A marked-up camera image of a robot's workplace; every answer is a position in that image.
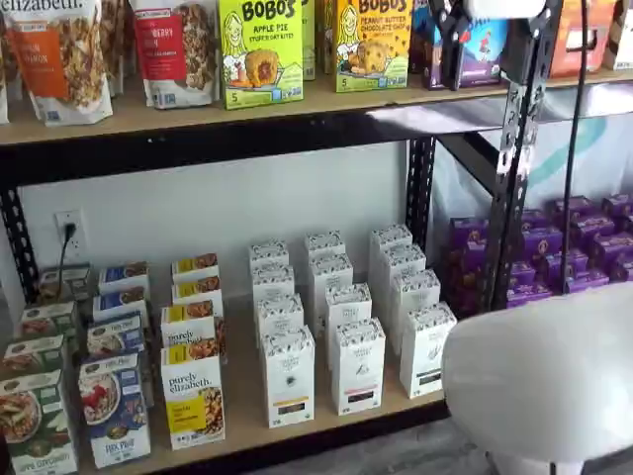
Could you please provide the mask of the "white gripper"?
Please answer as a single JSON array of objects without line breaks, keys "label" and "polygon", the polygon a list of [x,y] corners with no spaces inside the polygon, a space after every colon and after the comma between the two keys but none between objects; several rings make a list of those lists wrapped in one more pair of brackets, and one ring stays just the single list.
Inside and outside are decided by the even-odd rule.
[{"label": "white gripper", "polygon": [[442,84],[453,91],[460,88],[464,58],[461,39],[472,19],[510,20],[500,69],[508,81],[527,82],[538,36],[526,18],[538,16],[545,3],[545,0],[430,0],[433,21],[442,39]]}]

